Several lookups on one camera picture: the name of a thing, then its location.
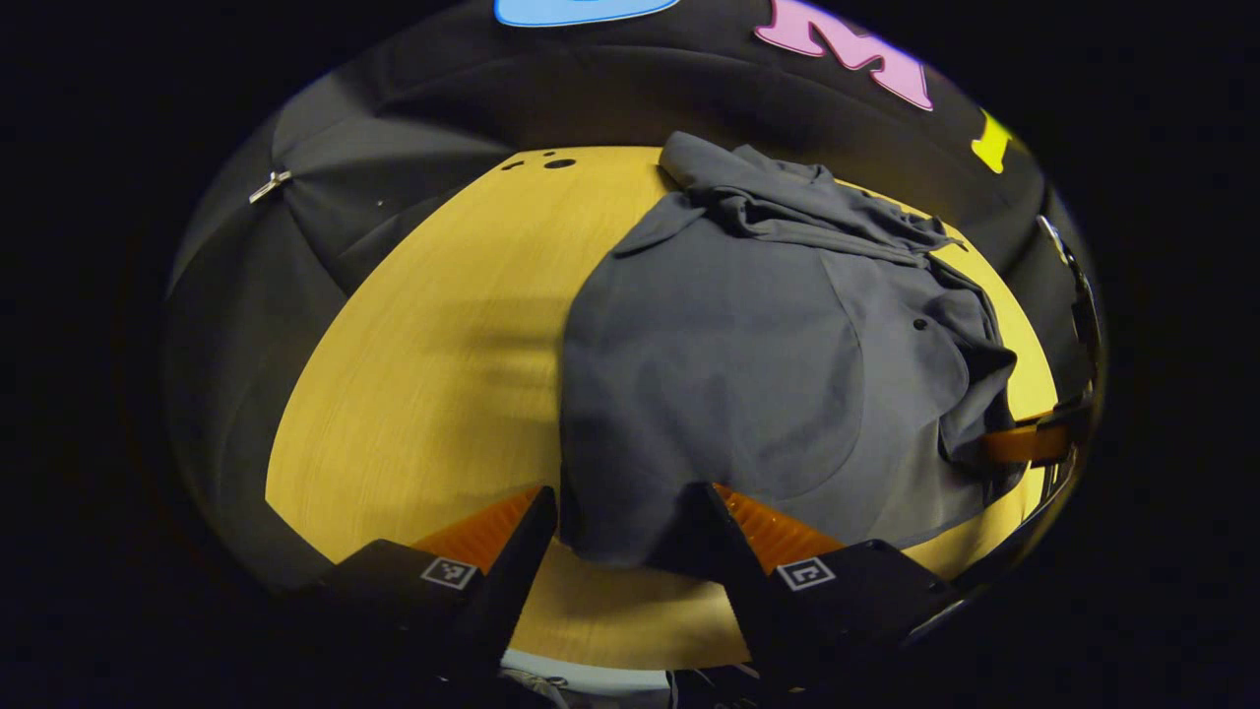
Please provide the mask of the grey button shirt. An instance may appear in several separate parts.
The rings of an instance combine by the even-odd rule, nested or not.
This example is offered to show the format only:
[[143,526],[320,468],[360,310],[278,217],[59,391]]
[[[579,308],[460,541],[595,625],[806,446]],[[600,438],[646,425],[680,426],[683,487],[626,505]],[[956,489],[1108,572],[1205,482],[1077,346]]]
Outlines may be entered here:
[[820,164],[673,133],[672,189],[598,259],[561,353],[561,528],[614,568],[706,574],[684,495],[719,484],[839,542],[901,548],[1021,484],[988,292],[936,217]]

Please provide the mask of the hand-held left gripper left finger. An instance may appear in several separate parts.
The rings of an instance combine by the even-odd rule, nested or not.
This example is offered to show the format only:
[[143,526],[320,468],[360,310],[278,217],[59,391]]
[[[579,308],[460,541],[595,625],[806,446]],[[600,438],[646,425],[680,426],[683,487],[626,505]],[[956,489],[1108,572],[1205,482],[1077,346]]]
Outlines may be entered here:
[[495,690],[557,526],[522,490],[404,545],[379,539],[286,596],[286,620],[354,690]]

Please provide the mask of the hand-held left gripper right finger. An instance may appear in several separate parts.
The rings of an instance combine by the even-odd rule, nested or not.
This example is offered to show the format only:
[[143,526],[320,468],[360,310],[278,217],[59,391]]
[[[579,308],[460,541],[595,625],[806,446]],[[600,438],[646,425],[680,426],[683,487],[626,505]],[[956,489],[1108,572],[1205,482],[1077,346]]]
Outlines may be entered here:
[[692,484],[689,513],[706,525],[743,645],[775,690],[872,678],[961,602],[895,545],[842,545],[718,484]]

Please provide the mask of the black backdrop cloth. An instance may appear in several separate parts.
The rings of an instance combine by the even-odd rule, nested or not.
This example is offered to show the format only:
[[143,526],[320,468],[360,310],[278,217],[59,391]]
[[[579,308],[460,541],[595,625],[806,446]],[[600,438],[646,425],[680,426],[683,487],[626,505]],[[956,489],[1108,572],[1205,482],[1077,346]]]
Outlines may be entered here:
[[[1071,275],[1097,273],[1034,152],[908,50],[822,0],[446,0],[284,101],[209,184],[163,298],[176,468],[272,588],[328,565],[265,501],[302,364],[404,234],[514,152],[649,147],[677,130],[925,208],[976,243],[1045,346],[1086,382]],[[272,170],[292,179],[257,205]]]

